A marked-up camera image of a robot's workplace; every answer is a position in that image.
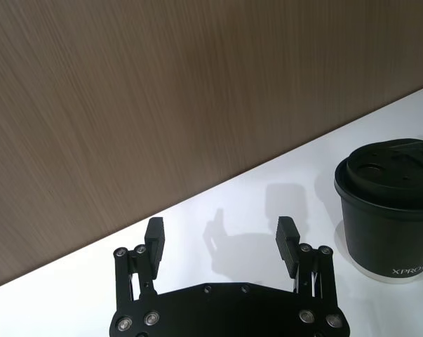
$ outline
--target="white tabletop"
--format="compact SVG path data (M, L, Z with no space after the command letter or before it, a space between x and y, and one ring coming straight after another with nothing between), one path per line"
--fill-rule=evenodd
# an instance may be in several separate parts
M423 274L402 285L362 275L349 262L333 187L335 167L351 151L393 138L423 139L423 90L156 214L166 231L156 290L251 282L292 291L274 239L278 216L292 216L301 242L335 250L339 307L351 336L423 337ZM108 336L116 309L113 250L143 243L146 225L1 286L0 336Z

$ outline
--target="screw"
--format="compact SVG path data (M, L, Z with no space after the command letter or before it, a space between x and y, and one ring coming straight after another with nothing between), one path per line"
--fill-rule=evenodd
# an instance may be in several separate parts
M127 251L124 248L120 248L116 251L116 256L124 256L126 252Z
M132 326L132 320L128 317L121 318L121 320L118 322L119 331L129 330L131 326Z
M308 244L301 244L300 249L304 252L308 252L308 251L311 251L311 246Z
M330 255L331 249L330 249L330 247L323 246L323 247L321 247L321 252L324 253L325 255Z
M244 284L241 287L241 290L242 290L243 293L248 293L250 291L250 287L247 284Z
M150 311L144 316L144 324L151 326L158 322L160 315L156 311Z
M342 328L342 318L339 314L328 315L326 317L326 322L329 326L332 326L333 328Z
M306 324L314 323L314 314L310 310L300 310L298 316Z
M136 252L138 253L138 254L142 254L142 253L144 253L146 251L146 246L144 245L144 244L142 244L141 246L138 246L137 248L136 248Z

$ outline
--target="wooden wall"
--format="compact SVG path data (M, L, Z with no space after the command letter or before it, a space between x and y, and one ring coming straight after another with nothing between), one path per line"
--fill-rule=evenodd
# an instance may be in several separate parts
M0 284L423 87L423 0L0 0Z

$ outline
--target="black lid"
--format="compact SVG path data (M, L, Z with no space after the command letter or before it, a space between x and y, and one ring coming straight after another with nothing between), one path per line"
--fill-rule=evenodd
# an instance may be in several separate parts
M398 209L423 209L423 140L397 139L358 148L338 171L345 192Z

